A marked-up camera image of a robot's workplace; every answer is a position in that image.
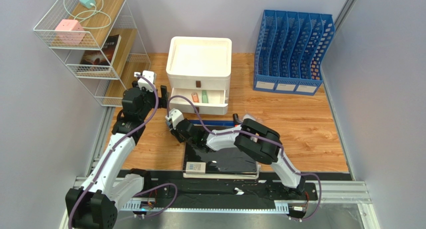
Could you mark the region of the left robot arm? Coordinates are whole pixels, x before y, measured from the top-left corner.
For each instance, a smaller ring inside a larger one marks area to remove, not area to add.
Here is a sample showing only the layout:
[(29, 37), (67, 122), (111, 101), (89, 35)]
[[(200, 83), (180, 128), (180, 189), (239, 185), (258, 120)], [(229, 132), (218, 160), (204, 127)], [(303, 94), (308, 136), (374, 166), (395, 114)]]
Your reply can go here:
[(118, 212), (134, 196), (155, 192), (149, 171), (133, 168), (123, 181), (115, 184), (130, 152), (141, 138), (147, 116), (166, 108), (169, 92), (165, 85), (161, 94), (147, 87), (134, 86), (123, 93), (122, 110), (118, 113), (107, 149), (98, 164), (78, 188), (71, 188), (65, 203), (70, 229), (112, 229)]

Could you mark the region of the white drawer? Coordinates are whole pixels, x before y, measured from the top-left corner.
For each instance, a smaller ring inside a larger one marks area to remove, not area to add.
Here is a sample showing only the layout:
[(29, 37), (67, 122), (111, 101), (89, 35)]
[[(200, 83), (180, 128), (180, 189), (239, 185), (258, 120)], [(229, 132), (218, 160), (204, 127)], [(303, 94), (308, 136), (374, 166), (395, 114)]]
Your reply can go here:
[[(207, 91), (208, 103), (202, 103), (202, 90)], [(199, 97), (199, 103), (192, 101), (191, 94), (197, 93)], [(190, 100), (195, 106), (196, 110), (200, 115), (225, 115), (228, 112), (227, 103), (227, 91), (216, 90), (216, 89), (187, 89), (173, 87), (171, 90), (171, 97), (183, 96)], [(174, 98), (170, 101), (170, 107), (172, 109), (178, 109), (182, 113), (195, 114), (195, 109), (183, 98)]]

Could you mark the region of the white three drawer organizer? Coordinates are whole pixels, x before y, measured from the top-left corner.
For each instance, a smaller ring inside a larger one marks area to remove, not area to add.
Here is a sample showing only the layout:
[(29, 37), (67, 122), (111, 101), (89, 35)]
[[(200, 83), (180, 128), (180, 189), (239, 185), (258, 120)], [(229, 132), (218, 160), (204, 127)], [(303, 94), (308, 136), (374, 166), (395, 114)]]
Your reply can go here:
[(229, 38), (175, 36), (170, 41), (166, 74), (175, 89), (228, 91), (231, 63)]

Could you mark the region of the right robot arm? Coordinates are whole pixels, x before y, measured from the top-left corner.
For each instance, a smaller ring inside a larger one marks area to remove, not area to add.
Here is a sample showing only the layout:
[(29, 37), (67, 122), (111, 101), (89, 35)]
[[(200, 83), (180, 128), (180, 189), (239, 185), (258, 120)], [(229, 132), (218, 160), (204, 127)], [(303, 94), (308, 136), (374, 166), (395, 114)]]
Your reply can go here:
[(237, 148), (256, 162), (270, 165), (283, 186), (300, 192), (304, 189), (306, 180), (285, 154), (280, 134), (253, 119), (246, 118), (224, 130), (200, 129), (186, 118), (178, 121), (167, 118), (166, 124), (179, 142), (206, 153)]

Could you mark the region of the green highlighter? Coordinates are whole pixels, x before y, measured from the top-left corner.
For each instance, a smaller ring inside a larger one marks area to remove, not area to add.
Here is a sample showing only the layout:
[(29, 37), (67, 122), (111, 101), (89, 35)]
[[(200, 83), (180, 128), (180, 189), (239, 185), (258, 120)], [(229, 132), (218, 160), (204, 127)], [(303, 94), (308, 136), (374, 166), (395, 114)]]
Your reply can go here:
[(206, 90), (201, 91), (201, 99), (202, 99), (202, 103), (204, 103), (204, 104), (209, 103), (208, 93), (207, 93)]

